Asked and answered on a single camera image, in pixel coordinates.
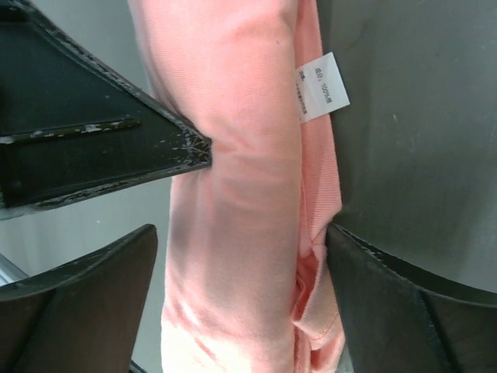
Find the white tag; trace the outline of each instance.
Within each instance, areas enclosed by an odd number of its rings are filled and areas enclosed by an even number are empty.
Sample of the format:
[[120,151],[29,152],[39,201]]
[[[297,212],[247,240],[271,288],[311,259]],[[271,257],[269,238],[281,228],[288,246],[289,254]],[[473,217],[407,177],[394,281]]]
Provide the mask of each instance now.
[[350,104],[333,53],[298,68],[296,81],[302,123]]

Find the pink cloth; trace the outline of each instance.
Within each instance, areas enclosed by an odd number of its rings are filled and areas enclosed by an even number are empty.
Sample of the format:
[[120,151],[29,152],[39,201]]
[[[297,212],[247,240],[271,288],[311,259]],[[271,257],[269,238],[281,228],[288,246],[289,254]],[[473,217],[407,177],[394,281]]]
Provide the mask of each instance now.
[[321,55],[315,0],[130,0],[155,95],[213,139],[172,181],[166,373],[335,370],[325,265],[341,208],[328,116],[300,125],[295,67]]

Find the folded pink fabric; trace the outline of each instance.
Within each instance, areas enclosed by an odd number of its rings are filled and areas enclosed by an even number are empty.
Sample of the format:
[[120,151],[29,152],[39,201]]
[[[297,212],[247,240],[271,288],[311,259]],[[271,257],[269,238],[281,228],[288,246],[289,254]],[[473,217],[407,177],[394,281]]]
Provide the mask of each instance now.
[[328,116],[299,123],[295,68],[321,55],[315,0],[130,0],[158,99],[213,140],[173,178],[164,372],[335,370],[325,265],[340,209]]

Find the fabric fold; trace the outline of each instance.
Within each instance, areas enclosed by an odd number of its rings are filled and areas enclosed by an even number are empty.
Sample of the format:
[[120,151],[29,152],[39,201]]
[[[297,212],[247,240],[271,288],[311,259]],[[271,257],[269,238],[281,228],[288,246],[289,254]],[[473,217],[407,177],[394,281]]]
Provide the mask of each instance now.
[[321,53],[315,0],[129,1],[156,98],[213,140],[212,167],[172,181],[164,372],[333,371],[338,173],[294,79]]

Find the care label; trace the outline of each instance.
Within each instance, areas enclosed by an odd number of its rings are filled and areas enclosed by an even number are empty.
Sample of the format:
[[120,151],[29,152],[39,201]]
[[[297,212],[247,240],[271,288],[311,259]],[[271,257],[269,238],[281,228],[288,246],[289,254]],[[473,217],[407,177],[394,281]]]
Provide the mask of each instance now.
[[299,67],[296,83],[302,123],[350,104],[333,53]]

